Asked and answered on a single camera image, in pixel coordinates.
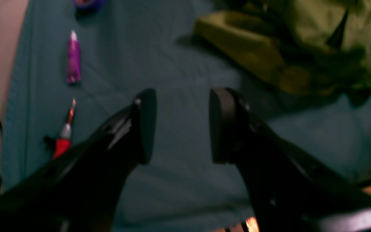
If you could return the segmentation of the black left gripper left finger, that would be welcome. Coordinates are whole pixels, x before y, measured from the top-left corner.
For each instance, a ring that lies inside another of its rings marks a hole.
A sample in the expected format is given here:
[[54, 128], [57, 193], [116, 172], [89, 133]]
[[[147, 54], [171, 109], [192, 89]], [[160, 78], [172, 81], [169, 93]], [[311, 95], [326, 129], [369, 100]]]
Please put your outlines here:
[[110, 117], [0, 195], [0, 232], [109, 232], [125, 181], [150, 162], [157, 117], [154, 89]]

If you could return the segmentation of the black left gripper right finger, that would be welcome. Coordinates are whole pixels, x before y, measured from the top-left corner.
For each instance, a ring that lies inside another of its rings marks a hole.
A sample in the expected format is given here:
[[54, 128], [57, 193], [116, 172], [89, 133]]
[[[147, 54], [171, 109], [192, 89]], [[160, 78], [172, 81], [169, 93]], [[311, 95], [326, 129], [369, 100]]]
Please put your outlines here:
[[212, 88], [212, 157], [233, 164], [261, 232], [371, 232], [371, 195], [277, 135], [230, 88]]

